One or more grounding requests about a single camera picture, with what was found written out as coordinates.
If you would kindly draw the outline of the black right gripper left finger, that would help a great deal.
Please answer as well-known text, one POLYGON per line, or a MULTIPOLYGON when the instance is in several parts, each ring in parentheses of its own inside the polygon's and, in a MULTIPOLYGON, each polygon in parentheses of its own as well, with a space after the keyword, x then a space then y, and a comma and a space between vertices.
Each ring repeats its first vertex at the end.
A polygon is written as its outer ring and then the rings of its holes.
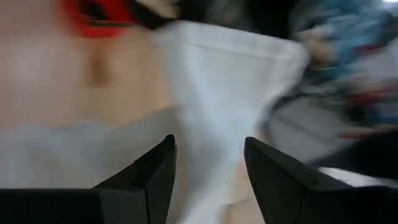
POLYGON ((2 189, 0 224, 166 224, 175 137, 90 189, 2 189))

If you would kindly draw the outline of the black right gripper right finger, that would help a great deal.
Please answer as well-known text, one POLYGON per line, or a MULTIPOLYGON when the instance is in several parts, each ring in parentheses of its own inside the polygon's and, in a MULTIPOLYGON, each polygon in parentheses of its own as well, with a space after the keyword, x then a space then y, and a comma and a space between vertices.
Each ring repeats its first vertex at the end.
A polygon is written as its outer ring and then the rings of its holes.
POLYGON ((266 224, 398 224, 398 188, 350 186, 253 137, 244 159, 266 224))

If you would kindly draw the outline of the off-white towel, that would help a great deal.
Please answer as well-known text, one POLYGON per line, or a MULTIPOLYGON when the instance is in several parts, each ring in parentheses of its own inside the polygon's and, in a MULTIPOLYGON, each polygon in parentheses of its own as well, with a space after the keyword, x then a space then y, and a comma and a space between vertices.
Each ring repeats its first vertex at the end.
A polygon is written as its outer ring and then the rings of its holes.
POLYGON ((177 163, 166 224, 219 224, 244 139, 301 78, 296 42, 180 22, 157 39, 173 106, 118 129, 93 121, 21 128, 0 140, 15 154, 0 187, 86 187, 117 173, 174 134, 177 163))

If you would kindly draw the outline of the blue cloth pile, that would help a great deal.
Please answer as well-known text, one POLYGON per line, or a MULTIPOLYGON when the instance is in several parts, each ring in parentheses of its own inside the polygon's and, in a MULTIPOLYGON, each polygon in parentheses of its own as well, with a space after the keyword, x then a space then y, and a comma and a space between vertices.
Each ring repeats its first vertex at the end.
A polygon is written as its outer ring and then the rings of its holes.
POLYGON ((365 47, 382 47, 392 39, 393 20, 398 18, 398 0, 298 0, 290 17, 290 36, 304 41, 312 31, 327 47, 326 62, 312 57, 315 73, 336 78, 365 47))

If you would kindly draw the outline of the red black square device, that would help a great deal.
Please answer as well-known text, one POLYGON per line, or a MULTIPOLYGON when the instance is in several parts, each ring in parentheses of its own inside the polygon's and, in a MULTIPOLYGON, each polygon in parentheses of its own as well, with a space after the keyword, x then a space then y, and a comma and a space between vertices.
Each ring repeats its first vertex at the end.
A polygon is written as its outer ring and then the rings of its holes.
POLYGON ((60 0, 59 9, 75 33, 97 39, 114 37, 137 19, 128 0, 60 0))

